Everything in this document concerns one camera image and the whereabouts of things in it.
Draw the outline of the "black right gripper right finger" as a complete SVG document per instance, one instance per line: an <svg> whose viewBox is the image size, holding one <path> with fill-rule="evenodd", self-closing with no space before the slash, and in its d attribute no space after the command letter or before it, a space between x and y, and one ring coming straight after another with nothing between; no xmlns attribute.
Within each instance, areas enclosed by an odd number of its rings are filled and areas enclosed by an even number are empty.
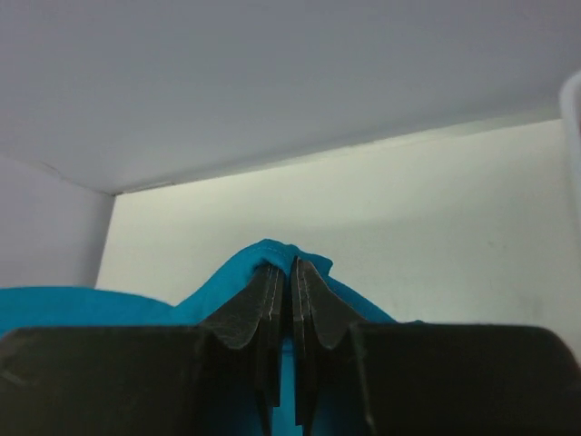
<svg viewBox="0 0 581 436"><path fill-rule="evenodd" d="M290 291L307 435L580 432L580 367L550 330L373 322L302 259Z"/></svg>

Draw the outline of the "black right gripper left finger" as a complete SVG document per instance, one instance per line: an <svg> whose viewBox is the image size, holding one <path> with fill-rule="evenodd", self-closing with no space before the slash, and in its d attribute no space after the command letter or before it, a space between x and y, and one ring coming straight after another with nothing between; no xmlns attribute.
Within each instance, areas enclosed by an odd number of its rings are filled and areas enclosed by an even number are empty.
<svg viewBox="0 0 581 436"><path fill-rule="evenodd" d="M268 435L284 273L193 326L34 327L1 341L4 435Z"/></svg>

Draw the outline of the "blue t shirt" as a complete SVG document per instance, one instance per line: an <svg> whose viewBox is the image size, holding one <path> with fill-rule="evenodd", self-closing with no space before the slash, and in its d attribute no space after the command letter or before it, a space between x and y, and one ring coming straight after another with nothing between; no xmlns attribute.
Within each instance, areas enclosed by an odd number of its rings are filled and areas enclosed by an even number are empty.
<svg viewBox="0 0 581 436"><path fill-rule="evenodd" d="M280 402L271 415L271 434L294 435L294 343L285 320L291 297L291 269L296 259L312 263L342 300L373 322L389 316L363 296L330 277L332 263L294 245L263 240L232 256L199 290L177 305L124 292L80 287L21 287L1 291L1 341L9 332L34 327L193 326L216 312L246 287L256 271L271 265L285 276L281 314Z"/></svg>

